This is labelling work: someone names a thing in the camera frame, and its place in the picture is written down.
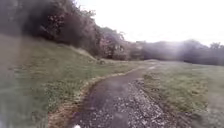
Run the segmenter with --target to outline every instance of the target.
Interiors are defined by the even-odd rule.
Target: sky
[[[224,44],[223,0],[77,0],[95,10],[95,21],[125,33],[129,41],[195,39]]]

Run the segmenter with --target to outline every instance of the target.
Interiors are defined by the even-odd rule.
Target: hill
[[[92,59],[43,39],[5,35],[0,35],[0,58],[0,121],[17,128],[46,125],[59,106],[82,98],[92,78],[136,66]]]

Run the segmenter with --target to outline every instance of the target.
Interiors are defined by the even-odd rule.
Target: green grass
[[[208,79],[194,70],[198,68],[185,63],[160,63],[145,75],[146,90],[165,100],[173,109],[184,113],[204,109]]]
[[[68,46],[30,38],[3,38],[0,121],[8,127],[44,127],[40,125],[45,124],[48,114],[63,103],[77,101],[84,83],[91,78],[126,72],[136,66],[124,62],[100,65]],[[3,77],[5,73],[12,77]]]
[[[224,126],[224,67],[157,62],[145,75],[150,97],[175,113],[185,113],[195,127]]]

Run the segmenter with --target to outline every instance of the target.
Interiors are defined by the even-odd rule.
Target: grassy slope
[[[87,80],[135,66],[100,65],[68,46],[3,35],[0,51],[0,125],[6,122],[8,127],[40,126],[62,103],[76,101]]]
[[[150,96],[175,112],[188,113],[196,127],[224,126],[224,67],[158,62],[145,75]]]

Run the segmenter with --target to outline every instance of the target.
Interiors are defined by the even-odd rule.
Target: gravel path
[[[141,89],[144,69],[96,84],[69,128],[187,128]]]

